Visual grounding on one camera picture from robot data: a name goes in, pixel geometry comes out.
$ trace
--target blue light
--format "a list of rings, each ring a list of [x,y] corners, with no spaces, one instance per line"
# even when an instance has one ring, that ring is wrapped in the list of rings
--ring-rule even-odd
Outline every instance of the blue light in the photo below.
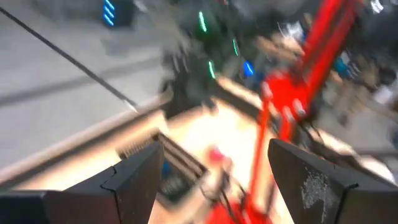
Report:
[[[108,9],[108,7],[104,6],[104,10],[105,10],[106,13],[108,13],[108,15],[109,15],[110,17],[112,17],[112,19],[114,18],[113,13]]]
[[[105,21],[106,21],[109,25],[111,25],[111,26],[114,25],[113,22],[111,21],[111,19],[110,19],[107,15],[105,15],[105,14],[104,14],[104,19],[105,19]]]
[[[114,10],[114,6],[110,3],[109,0],[105,0],[105,3],[106,3],[112,10]]]
[[[163,163],[162,176],[167,176],[170,173],[170,165],[167,162]]]
[[[245,77],[251,77],[254,75],[254,69],[250,62],[246,61],[243,63],[243,72]]]

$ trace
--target light gray floor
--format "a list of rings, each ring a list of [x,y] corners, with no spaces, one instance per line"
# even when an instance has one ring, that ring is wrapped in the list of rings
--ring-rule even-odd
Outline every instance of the light gray floor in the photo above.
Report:
[[[368,106],[359,106],[354,114],[350,116],[348,125],[343,127],[337,120],[336,114],[330,108],[324,108],[317,126],[332,136],[347,142],[357,153],[369,153],[380,151],[395,151],[391,143],[391,134],[397,129],[398,124],[394,119],[387,116],[386,109],[381,105],[368,102]],[[377,157],[389,168],[398,184],[398,158]]]
[[[164,75],[163,45],[173,40],[141,16],[135,29],[95,21],[54,22],[28,0],[0,6],[138,104]],[[129,108],[70,62],[0,14],[0,169]]]

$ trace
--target screw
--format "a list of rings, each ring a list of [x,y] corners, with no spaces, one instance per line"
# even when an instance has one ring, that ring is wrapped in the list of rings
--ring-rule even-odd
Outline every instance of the screw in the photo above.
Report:
[[[293,100],[293,107],[299,116],[305,115],[305,110],[303,109],[303,105],[301,104],[301,101],[299,99]]]
[[[267,82],[262,83],[262,94],[268,98],[272,98],[272,92]]]

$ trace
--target black cable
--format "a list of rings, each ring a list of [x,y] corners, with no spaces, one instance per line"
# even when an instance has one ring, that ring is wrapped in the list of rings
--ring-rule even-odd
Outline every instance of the black cable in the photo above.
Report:
[[[56,53],[61,55],[63,58],[67,59],[70,63],[72,63],[74,66],[79,68],[82,72],[84,72],[86,75],[88,75],[90,78],[92,78],[94,81],[99,83],[101,86],[106,88],[109,92],[111,92],[114,96],[119,98],[122,101],[128,102],[131,106],[136,106],[137,103],[130,100],[128,97],[126,97],[124,94],[122,94],[119,90],[115,89],[115,87],[111,86],[108,82],[103,80],[101,77],[96,75],[94,72],[92,72],[90,69],[88,69],[86,66],[84,66],[82,63],[78,62],[76,59],[74,59],[72,56],[68,55],[66,52],[64,52],[62,49],[51,43],[51,41],[47,40],[45,37],[34,31],[32,28],[30,28],[28,25],[20,21],[18,18],[7,12],[5,9],[0,7],[0,12],[3,13],[6,17],[8,17],[10,20],[18,24],[20,27],[22,27],[24,30],[26,30],[28,33],[32,34],[34,37],[39,39],[41,42],[43,42],[45,45],[50,47],[52,50],[54,50]]]
[[[229,186],[231,179],[235,182],[235,184],[237,184],[239,186],[239,189],[243,193],[243,196],[242,196],[242,199],[241,199],[241,208],[243,208],[243,205],[244,205],[244,203],[246,201],[246,192],[243,189],[243,187],[239,184],[239,182],[236,179],[231,178],[229,176],[229,174],[226,173],[226,172],[223,172],[222,183],[221,183],[220,187],[218,189],[216,189],[214,192],[207,192],[206,190],[203,189],[202,185],[199,186],[199,189],[200,189],[202,195],[207,200],[209,200],[211,202],[210,207],[214,207],[218,202],[221,202],[221,199],[223,198],[224,201],[225,201],[225,204],[226,204],[226,209],[227,209],[231,219],[236,224],[238,224],[239,222],[238,222],[238,220],[237,220],[237,218],[236,218],[236,216],[235,216],[235,214],[234,214],[234,212],[232,210],[231,204],[229,203],[229,200],[228,200],[228,198],[226,196],[226,193],[225,193],[225,189]]]
[[[324,140],[322,138],[321,132],[319,132],[319,129],[315,127],[313,122],[310,122],[309,125],[316,132],[316,134],[319,137],[319,140],[322,142],[322,144],[325,144],[325,142],[324,142]]]
[[[236,216],[234,214],[234,211],[232,210],[231,204],[229,203],[229,200],[228,200],[228,197],[225,194],[225,191],[221,190],[221,194],[222,194],[222,196],[223,196],[223,198],[225,200],[225,204],[226,204],[226,208],[227,208],[227,211],[229,213],[229,216],[232,218],[232,221],[234,221],[235,224],[238,224],[239,223],[238,219],[236,218]]]

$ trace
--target red metal frame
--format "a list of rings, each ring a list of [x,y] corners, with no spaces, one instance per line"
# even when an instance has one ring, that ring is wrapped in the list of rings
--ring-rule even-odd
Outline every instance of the red metal frame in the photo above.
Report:
[[[344,44],[345,37],[355,19],[354,10],[357,3],[361,3],[361,0],[326,0],[323,3],[304,46],[305,54],[294,66],[295,74],[304,75],[301,82],[294,79],[294,74],[291,71],[285,73],[275,71],[264,81],[262,111],[259,116],[259,130],[254,151],[248,200],[243,210],[240,209],[239,203],[234,203],[232,206],[234,216],[240,224],[271,223],[264,212],[255,208],[254,200],[251,197],[256,195],[259,190],[257,182],[268,129],[269,105],[273,104],[282,118],[278,138],[290,141],[294,124],[308,113],[310,102],[322,87],[331,64]],[[234,224],[235,221],[231,219],[227,209],[219,204],[213,210],[207,223]]]

